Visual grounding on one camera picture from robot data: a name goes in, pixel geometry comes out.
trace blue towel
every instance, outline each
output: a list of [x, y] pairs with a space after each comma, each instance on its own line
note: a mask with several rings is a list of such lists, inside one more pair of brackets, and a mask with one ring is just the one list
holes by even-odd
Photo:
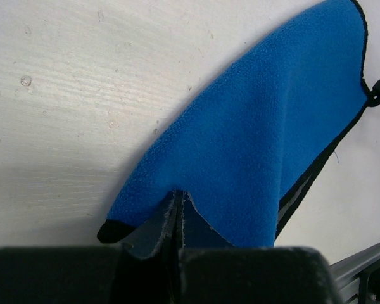
[[366, 40], [364, 16], [352, 0], [324, 1], [268, 35], [149, 148], [111, 207], [100, 241], [118, 241], [112, 224], [141, 225], [169, 191], [181, 189], [230, 243], [272, 246], [279, 202], [302, 200], [367, 106]]

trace black edging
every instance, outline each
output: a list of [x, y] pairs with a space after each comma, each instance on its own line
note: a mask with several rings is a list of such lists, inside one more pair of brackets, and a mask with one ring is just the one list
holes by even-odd
[[359, 121], [360, 117], [362, 117], [365, 109], [367, 107], [373, 107], [375, 105], [374, 103], [374, 95], [371, 93], [369, 86], [366, 84], [366, 81], [364, 80], [364, 63], [365, 63], [365, 55], [366, 55], [366, 47], [367, 47], [367, 37], [369, 35], [369, 32], [367, 30], [367, 22], [366, 17], [363, 12], [362, 7], [359, 5], [357, 0], [350, 0], [358, 10], [360, 17], [363, 21], [364, 26], [364, 45], [363, 45], [363, 51], [362, 51], [362, 69], [360, 71], [360, 84], [362, 86], [363, 92], [366, 94], [368, 100], [363, 105], [362, 109], [359, 111], [357, 116], [348, 124], [348, 126], [316, 157], [316, 159], [312, 162], [312, 164], [307, 168], [307, 170], [298, 178], [298, 180], [295, 182], [295, 184], [291, 187], [291, 189], [280, 199], [279, 201], [279, 210], [281, 208], [284, 208], [287, 203], [290, 202], [297, 193], [303, 187], [301, 190], [300, 195], [295, 199], [294, 203], [289, 207], [289, 209], [286, 211], [286, 213], [282, 216], [280, 221], [277, 223], [277, 229], [275, 237], [277, 238], [284, 226], [287, 224], [288, 220], [291, 218], [291, 216], [294, 214], [294, 212], [299, 207], [300, 203], [303, 201], [303, 198], [307, 194], [308, 190], [310, 189], [311, 185], [314, 183], [314, 180], [317, 178], [319, 173], [321, 172], [322, 168], [324, 167], [326, 161], [330, 157], [330, 155], [334, 152], [336, 146], [339, 144], [339, 142], [344, 138], [347, 133], [356, 125], [356, 123]]

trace folded cloth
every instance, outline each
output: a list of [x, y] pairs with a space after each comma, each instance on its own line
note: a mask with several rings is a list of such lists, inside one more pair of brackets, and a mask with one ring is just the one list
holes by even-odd
[[288, 219], [296, 208], [289, 204], [302, 200], [367, 106], [366, 40], [363, 13], [352, 0], [324, 1], [268, 35], [149, 148], [111, 207], [100, 241], [118, 241], [169, 191], [181, 189], [230, 243], [272, 246], [279, 202]]

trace cloth fold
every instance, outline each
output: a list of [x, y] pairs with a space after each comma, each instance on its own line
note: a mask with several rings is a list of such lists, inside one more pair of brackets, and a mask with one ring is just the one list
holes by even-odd
[[[232, 244], [272, 246], [279, 202], [298, 190], [305, 195], [301, 187], [312, 184], [307, 179], [316, 177], [331, 143], [365, 108], [366, 40], [364, 16], [351, 0], [324, 1], [279, 27], [149, 148], [109, 222], [137, 227], [169, 191], [180, 189]], [[110, 233], [105, 227], [102, 236]]]

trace white wooden surface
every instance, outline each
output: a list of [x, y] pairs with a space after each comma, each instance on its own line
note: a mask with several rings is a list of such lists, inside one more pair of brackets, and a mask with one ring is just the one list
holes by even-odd
[[[97, 244], [124, 179], [172, 119], [318, 2], [0, 1], [0, 246]], [[380, 78], [376, 2], [361, 1], [370, 85]], [[332, 262], [380, 240], [380, 107], [336, 151], [277, 242]]]

